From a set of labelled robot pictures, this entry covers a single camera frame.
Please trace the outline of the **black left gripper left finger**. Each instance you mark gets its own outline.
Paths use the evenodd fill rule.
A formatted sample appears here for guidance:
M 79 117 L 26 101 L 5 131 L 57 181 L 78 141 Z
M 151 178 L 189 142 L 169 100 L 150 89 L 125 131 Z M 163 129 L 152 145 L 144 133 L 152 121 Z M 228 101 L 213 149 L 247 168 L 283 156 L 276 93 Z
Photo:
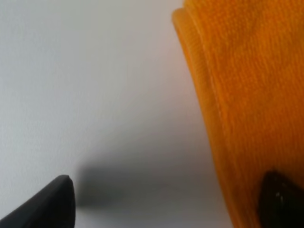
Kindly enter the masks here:
M 59 175 L 32 198 L 0 220 L 2 228 L 73 228 L 76 199 L 73 181 Z

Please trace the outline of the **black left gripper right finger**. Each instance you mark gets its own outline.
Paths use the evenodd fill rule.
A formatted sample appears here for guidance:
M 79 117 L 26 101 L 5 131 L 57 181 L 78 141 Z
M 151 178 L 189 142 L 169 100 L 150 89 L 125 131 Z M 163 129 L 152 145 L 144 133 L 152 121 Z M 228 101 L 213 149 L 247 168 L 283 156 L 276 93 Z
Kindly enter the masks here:
M 262 228 L 302 228 L 304 189 L 277 171 L 264 174 L 258 198 Z

